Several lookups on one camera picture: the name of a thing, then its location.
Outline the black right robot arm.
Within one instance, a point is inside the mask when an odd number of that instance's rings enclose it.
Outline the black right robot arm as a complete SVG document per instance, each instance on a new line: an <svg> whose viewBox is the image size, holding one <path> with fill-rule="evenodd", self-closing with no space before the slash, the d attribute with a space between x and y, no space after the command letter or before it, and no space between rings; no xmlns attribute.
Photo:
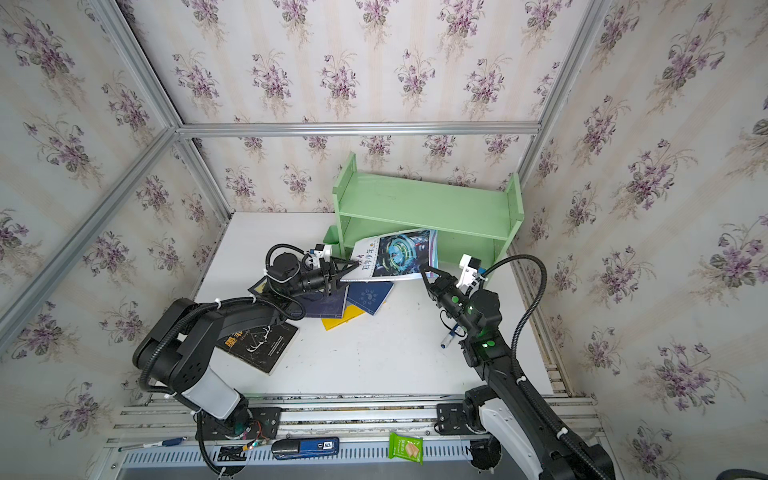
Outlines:
<svg viewBox="0 0 768 480"><path fill-rule="evenodd" d="M538 290L518 321L511 340L501 331L501 300L485 287L498 269L516 261L538 268ZM479 273L467 288L452 274L424 264L421 278L429 298L464 330L460 341L466 364L484 386L466 392L466 425L485 432L509 454L527 479L613 479L613 461L600 445L588 444L555 413L518 359L523 328L546 290L547 270L534 255L514 254Z"/></svg>

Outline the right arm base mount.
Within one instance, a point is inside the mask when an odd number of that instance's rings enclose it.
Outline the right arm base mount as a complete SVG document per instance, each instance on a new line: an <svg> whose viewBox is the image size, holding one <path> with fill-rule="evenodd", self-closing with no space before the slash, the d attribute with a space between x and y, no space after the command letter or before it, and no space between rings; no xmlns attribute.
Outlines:
<svg viewBox="0 0 768 480"><path fill-rule="evenodd" d="M441 436L485 434L480 407L497 398L498 395L489 386L480 386L466 391L461 401L437 404L435 432Z"/></svg>

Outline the dark blue book under arm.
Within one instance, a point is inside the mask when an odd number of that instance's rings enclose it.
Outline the dark blue book under arm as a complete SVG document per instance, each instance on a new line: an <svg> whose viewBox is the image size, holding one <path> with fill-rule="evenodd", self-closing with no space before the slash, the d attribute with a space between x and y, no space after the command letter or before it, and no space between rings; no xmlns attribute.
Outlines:
<svg viewBox="0 0 768 480"><path fill-rule="evenodd" d="M270 279L268 276L263 276L256 281L252 286L248 288L250 295L260 297L271 292Z"/></svg>

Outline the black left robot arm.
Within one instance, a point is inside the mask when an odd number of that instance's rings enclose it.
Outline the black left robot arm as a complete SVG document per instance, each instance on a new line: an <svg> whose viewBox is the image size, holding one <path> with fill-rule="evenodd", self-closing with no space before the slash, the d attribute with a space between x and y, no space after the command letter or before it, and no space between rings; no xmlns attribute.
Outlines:
<svg viewBox="0 0 768 480"><path fill-rule="evenodd" d="M265 274L247 295L208 303L175 300L133 353L139 388L168 395L218 421L245 421L245 396L210 367L217 343L234 333L303 319L301 297L336 293L358 266L334 256L329 245L305 251L279 243L268 250Z"/></svg>

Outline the dark blue thick book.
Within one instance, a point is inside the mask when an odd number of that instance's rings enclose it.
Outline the dark blue thick book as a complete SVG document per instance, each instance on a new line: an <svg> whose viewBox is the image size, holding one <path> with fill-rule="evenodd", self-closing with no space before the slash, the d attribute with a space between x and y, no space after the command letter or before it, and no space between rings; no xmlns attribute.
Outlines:
<svg viewBox="0 0 768 480"><path fill-rule="evenodd" d="M298 300L305 309L306 318L341 319L346 309L347 292L348 286L342 284L330 295L316 291L303 294Z"/></svg>

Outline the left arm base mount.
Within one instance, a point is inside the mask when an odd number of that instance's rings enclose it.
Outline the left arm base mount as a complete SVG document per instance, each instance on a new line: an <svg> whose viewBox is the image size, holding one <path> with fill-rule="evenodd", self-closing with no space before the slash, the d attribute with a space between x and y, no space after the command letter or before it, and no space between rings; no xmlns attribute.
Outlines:
<svg viewBox="0 0 768 480"><path fill-rule="evenodd" d="M195 439L203 442L274 440L281 414L279 407L249 407L236 409L230 417L220 420L202 412Z"/></svg>

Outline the sci-fi cover magazine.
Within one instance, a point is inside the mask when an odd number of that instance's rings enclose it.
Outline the sci-fi cover magazine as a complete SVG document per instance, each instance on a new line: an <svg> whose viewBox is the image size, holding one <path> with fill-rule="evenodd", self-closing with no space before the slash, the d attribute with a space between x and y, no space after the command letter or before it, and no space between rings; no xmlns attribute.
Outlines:
<svg viewBox="0 0 768 480"><path fill-rule="evenodd" d="M358 240L350 259L357 267L342 278L346 283L420 280L421 268L438 267L438 232L416 229Z"/></svg>

